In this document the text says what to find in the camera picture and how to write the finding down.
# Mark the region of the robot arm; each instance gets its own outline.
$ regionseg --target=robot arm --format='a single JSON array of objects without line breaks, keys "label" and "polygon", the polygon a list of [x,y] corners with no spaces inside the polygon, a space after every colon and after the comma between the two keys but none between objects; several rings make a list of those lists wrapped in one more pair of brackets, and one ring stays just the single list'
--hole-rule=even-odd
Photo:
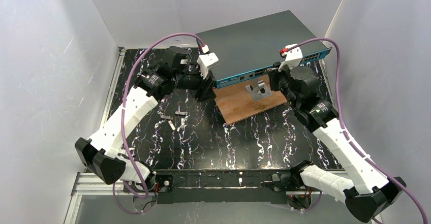
[{"label": "robot arm", "polygon": [[[267,70],[271,89],[282,92],[296,118],[328,147],[350,179],[328,173],[308,161],[292,168],[291,176],[296,177],[300,185],[315,187],[342,201],[358,220],[368,222],[391,205],[402,191],[365,161],[370,156],[348,132],[350,140],[346,140],[338,112],[317,94],[320,80],[309,67],[297,66],[302,53],[300,48],[290,51],[292,46],[280,51],[284,62],[277,62]],[[366,157],[362,158],[350,141]],[[397,180],[405,186],[401,178]]]},{"label": "robot arm", "polygon": [[[198,58],[199,71],[188,71],[187,51],[171,46],[166,50],[162,61],[151,64],[138,75],[134,86],[127,95],[126,108],[120,106],[102,127],[88,139],[79,138],[75,149],[82,163],[99,176],[106,184],[117,180],[141,183],[130,159],[119,156],[122,147],[120,130],[121,112],[125,109],[126,136],[142,118],[157,106],[159,101],[173,92],[174,88],[190,89],[197,101],[216,97],[212,91],[214,80],[211,68],[217,65],[214,53],[203,54]],[[154,184],[150,167],[136,162],[147,185]]]}]

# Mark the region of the white enclosure wall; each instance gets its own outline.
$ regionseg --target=white enclosure wall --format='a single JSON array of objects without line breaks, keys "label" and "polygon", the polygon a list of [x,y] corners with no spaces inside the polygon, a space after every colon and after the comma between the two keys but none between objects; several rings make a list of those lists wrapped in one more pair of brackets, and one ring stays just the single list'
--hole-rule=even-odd
[{"label": "white enclosure wall", "polygon": [[117,56],[92,0],[0,0],[1,223],[63,223]]},{"label": "white enclosure wall", "polygon": [[[377,164],[404,178],[428,215],[430,3],[345,0],[328,32],[341,48],[340,97],[348,129]],[[325,61],[334,91],[333,58]],[[422,223],[406,194],[382,218],[388,224]]]},{"label": "white enclosure wall", "polygon": [[[177,32],[198,33],[291,10],[316,36],[324,36],[341,0],[94,0],[119,46],[145,48]],[[195,47],[181,37],[160,47]]]}]

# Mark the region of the black table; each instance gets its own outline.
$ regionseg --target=black table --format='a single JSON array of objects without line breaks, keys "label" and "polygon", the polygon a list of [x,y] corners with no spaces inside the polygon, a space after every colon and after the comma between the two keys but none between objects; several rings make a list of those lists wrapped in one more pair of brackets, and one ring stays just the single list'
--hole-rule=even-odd
[{"label": "black table", "polygon": [[[126,51],[110,114],[121,104],[127,76],[142,52]],[[153,50],[140,67],[161,59],[163,52],[164,49]],[[189,49],[189,53],[196,60],[198,50]],[[316,62],[307,66],[322,81],[322,97],[330,100],[320,65]],[[172,131],[168,122],[160,119],[160,114],[174,116],[173,122],[179,127],[180,117],[174,114],[178,110],[188,113],[184,131]],[[155,169],[288,169],[304,159],[323,169],[341,168],[326,146],[297,121],[289,105],[227,125],[214,100],[197,103],[185,90],[166,96],[138,124],[128,142],[136,148],[137,158]]]}]

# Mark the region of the purple cable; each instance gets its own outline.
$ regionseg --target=purple cable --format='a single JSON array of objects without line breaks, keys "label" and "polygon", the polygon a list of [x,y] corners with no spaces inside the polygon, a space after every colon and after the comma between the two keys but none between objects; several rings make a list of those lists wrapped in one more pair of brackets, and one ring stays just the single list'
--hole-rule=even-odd
[{"label": "purple cable", "polygon": [[[195,35],[195,34],[190,34],[190,33],[177,33],[177,34],[172,34],[172,35],[168,35],[168,36],[166,36],[166,37],[164,37],[164,38],[161,38],[160,40],[158,40],[158,41],[156,41],[154,44],[152,44],[150,47],[148,47],[148,49],[146,49],[146,50],[145,50],[145,51],[144,51],[144,52],[139,56],[139,58],[136,60],[135,64],[133,64],[132,70],[130,71],[129,76],[127,77],[126,85],[125,85],[125,88],[124,88],[124,96],[123,96],[123,98],[122,98],[122,106],[123,106],[123,108],[125,108],[125,107],[126,107],[127,94],[129,93],[129,87],[130,87],[130,82],[131,82],[132,77],[133,77],[133,73],[134,73],[134,71],[136,70],[136,68],[138,67],[138,65],[139,65],[139,63],[141,62],[141,60],[143,59],[143,57],[145,57],[145,56],[148,54],[148,52],[149,52],[150,50],[152,50],[156,45],[158,45],[158,44],[159,44],[159,43],[161,43],[162,41],[167,40],[167,39],[172,38],[172,37],[175,37],[175,36],[191,36],[191,37],[193,37],[193,38],[196,38],[196,40],[197,40],[198,42],[200,42],[201,44],[204,44],[204,43],[203,43],[203,41],[202,41],[202,39],[201,39],[200,37],[198,37],[197,35]],[[125,109],[123,109],[123,110],[121,111],[121,137],[122,137],[122,142],[123,142],[123,145],[124,145],[124,149],[126,150],[127,155],[128,155],[128,157],[129,157],[129,159],[130,159],[130,161],[131,161],[132,165],[133,165],[133,168],[135,169],[136,174],[138,174],[139,180],[141,180],[142,186],[144,187],[144,190],[145,190],[145,195],[144,195],[144,196],[143,196],[143,195],[140,195],[140,194],[138,194],[136,191],[134,191],[133,189],[131,189],[131,188],[129,187],[129,185],[127,184],[127,182],[123,181],[123,183],[124,183],[124,185],[126,186],[126,188],[127,188],[130,192],[132,192],[135,196],[137,196],[137,197],[139,197],[139,198],[141,198],[141,199],[145,199],[145,198],[147,198],[147,197],[148,197],[148,187],[147,187],[147,185],[145,184],[145,180],[144,180],[144,178],[143,178],[143,176],[142,176],[141,172],[139,171],[139,168],[138,168],[138,166],[136,165],[136,162],[133,160],[132,153],[130,152],[129,146],[128,146],[128,144],[127,144],[126,130],[125,130],[125,128],[124,128],[125,113],[126,113],[126,110],[125,110]]]},{"label": "purple cable", "polygon": [[317,204],[320,202],[320,199],[322,198],[322,194],[323,194],[322,191],[320,191],[319,197],[317,198],[316,202],[312,206],[306,208],[305,210],[314,209],[317,206]]},{"label": "purple cable", "polygon": [[379,220],[377,220],[377,219],[375,219],[374,217],[373,218],[371,218],[371,220],[373,220],[375,223],[377,223],[377,224],[383,224],[382,222],[380,222]]},{"label": "purple cable", "polygon": [[[333,41],[332,39],[329,38],[313,38],[313,39],[309,39],[307,41],[301,42],[291,48],[289,48],[289,50],[293,50],[299,46],[314,42],[314,41],[328,41],[330,42],[334,47],[335,47],[335,51],[336,51],[336,75],[335,75],[335,96],[336,96],[336,103],[337,103],[337,107],[338,107],[338,114],[339,114],[339,119],[340,119],[340,127],[342,129],[345,129],[345,125],[344,125],[344,120],[343,120],[343,114],[342,114],[342,109],[341,109],[341,102],[340,102],[340,94],[338,92],[338,85],[339,85],[339,79],[340,79],[340,48],[338,47],[338,45],[336,44],[335,41]],[[343,131],[344,137],[346,138],[347,141],[349,141],[349,145],[353,147],[353,149],[361,156],[361,157],[365,157],[365,155],[353,144],[352,141],[350,141],[350,137],[347,134],[346,131]],[[428,224],[428,218],[426,217],[426,213],[425,210],[423,209],[422,205],[419,203],[419,200],[406,188],[404,187],[400,182],[398,182],[394,177],[392,177],[389,173],[385,172],[381,167],[379,167],[378,165],[376,165],[376,163],[374,163],[372,160],[370,160],[369,158],[366,159],[366,162],[368,162],[371,166],[373,166],[374,168],[376,168],[377,170],[379,170],[383,175],[385,175],[386,177],[388,177],[393,183],[395,183],[395,185],[397,185],[398,187],[400,187],[412,200],[413,202],[416,204],[416,206],[418,207],[420,214],[422,215],[422,219],[423,219],[423,223],[424,224]]]}]

